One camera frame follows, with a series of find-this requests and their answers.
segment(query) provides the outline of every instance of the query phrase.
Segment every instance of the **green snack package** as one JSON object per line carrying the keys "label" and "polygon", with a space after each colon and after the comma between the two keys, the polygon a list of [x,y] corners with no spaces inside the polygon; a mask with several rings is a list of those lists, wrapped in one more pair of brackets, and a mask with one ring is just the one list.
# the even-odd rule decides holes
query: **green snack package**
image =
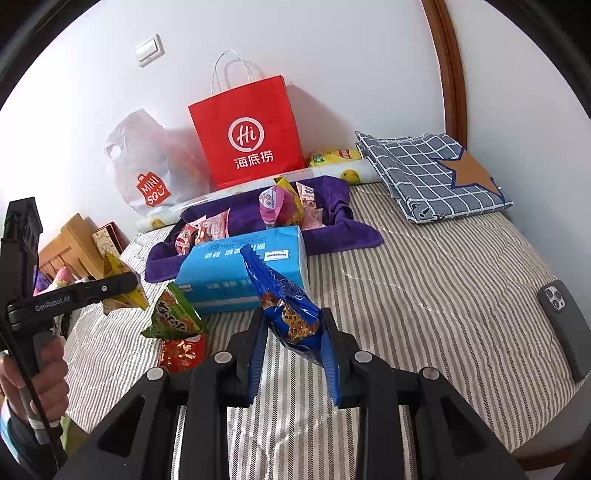
{"label": "green snack package", "polygon": [[166,285],[152,311],[152,325],[141,334],[146,338],[180,340],[205,331],[205,323],[174,282]]}

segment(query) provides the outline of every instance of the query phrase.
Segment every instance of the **blue checkered cloth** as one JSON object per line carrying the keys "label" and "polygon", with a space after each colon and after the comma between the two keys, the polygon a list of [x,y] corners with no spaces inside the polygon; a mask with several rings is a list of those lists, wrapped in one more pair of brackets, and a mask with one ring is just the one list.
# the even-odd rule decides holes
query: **blue checkered cloth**
{"label": "blue checkered cloth", "polygon": [[496,183],[501,196],[479,185],[452,188],[453,170],[437,161],[458,159],[462,152],[449,135],[374,138],[356,133],[361,155],[374,166],[411,222],[496,212],[513,205]]}

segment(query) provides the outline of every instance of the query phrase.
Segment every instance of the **light switch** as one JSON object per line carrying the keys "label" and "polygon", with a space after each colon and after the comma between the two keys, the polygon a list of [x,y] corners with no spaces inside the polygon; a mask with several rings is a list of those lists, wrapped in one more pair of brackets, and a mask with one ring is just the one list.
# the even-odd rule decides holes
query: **light switch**
{"label": "light switch", "polygon": [[145,67],[162,55],[164,55],[164,49],[162,48],[160,35],[150,38],[135,49],[135,57],[140,67]]}

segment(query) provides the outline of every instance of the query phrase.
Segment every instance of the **hi logo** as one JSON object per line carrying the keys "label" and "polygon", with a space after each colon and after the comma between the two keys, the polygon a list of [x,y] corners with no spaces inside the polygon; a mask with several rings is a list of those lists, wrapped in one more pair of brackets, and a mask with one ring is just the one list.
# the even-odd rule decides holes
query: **hi logo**
{"label": "hi logo", "polygon": [[240,152],[253,152],[265,138],[261,123],[249,116],[234,120],[228,129],[228,140]]}

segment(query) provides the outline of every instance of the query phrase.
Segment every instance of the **person's arm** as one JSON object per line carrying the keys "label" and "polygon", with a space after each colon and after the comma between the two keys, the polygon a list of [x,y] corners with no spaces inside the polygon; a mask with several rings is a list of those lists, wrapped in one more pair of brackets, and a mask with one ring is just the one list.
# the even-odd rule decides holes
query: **person's arm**
{"label": "person's arm", "polygon": [[[33,378],[33,384],[41,400],[49,421],[59,420],[66,412],[69,393],[65,376],[68,372],[63,360],[64,349],[59,338],[54,338],[41,351],[44,367]],[[6,355],[0,356],[0,387],[6,395],[10,407],[7,425],[8,440],[17,451],[17,461],[36,480],[48,480],[53,477],[55,463],[49,445],[39,445],[35,433],[22,407],[19,388],[24,381],[14,361]]]}

